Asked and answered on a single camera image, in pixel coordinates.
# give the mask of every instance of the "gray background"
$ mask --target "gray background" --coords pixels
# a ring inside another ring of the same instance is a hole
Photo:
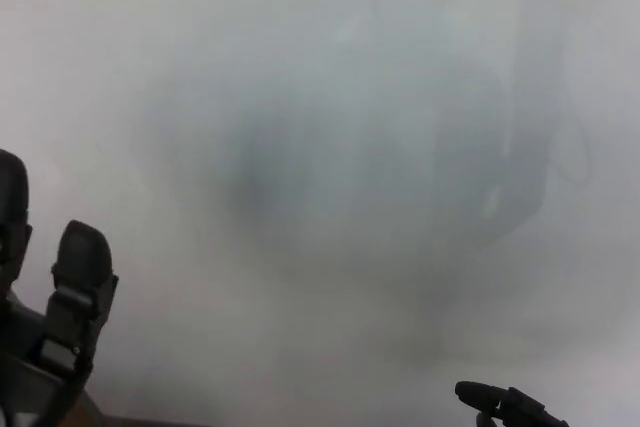
[[[121,284],[89,391],[113,415],[473,425],[453,395],[470,379],[632,424],[635,5],[0,0],[0,143],[36,227],[16,290],[43,309],[66,222],[104,230]],[[436,139],[505,155],[517,103],[555,109],[548,143],[520,132],[542,206],[441,255],[490,168],[443,181]]]

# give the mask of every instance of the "dark shape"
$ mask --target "dark shape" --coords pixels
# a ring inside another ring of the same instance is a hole
[[[10,288],[31,235],[28,201],[24,164],[0,151],[0,416],[11,427],[16,414],[33,413],[34,427],[50,427],[82,396],[118,277],[104,235],[72,221],[52,269],[56,290],[46,315],[22,305]]]
[[[493,427],[491,419],[502,420],[505,427],[569,427],[545,411],[545,406],[513,387],[508,390],[477,382],[458,382],[458,398],[480,411],[477,427]]]
[[[0,302],[20,275],[32,231],[28,208],[27,169],[18,157],[0,150]]]

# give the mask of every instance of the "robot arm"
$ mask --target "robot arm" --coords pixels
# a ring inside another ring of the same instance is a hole
[[[28,198],[24,164],[0,151],[0,415],[11,426],[18,414],[36,414],[34,425],[49,427],[64,419],[91,375],[118,277],[102,233],[72,221],[52,269],[46,314],[18,302],[11,284],[32,231]]]

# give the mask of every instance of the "blurry dark object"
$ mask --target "blurry dark object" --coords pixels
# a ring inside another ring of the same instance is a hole
[[[46,314],[22,305],[10,289],[32,230],[28,198],[24,164],[0,151],[0,414],[10,427],[25,414],[37,416],[35,427],[55,426],[76,405],[118,284],[105,237],[72,221],[52,269],[56,290]]]
[[[569,427],[549,415],[540,402],[513,387],[505,390],[477,382],[458,382],[456,395],[480,411],[477,427],[495,427],[492,418],[502,420],[505,427]]]

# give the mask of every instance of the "smoke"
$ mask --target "smoke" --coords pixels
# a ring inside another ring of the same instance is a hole
[[[636,345],[625,0],[33,2],[6,27],[18,291],[46,298],[69,217],[105,231],[107,412],[461,425],[462,379],[583,425],[631,405],[603,367]]]

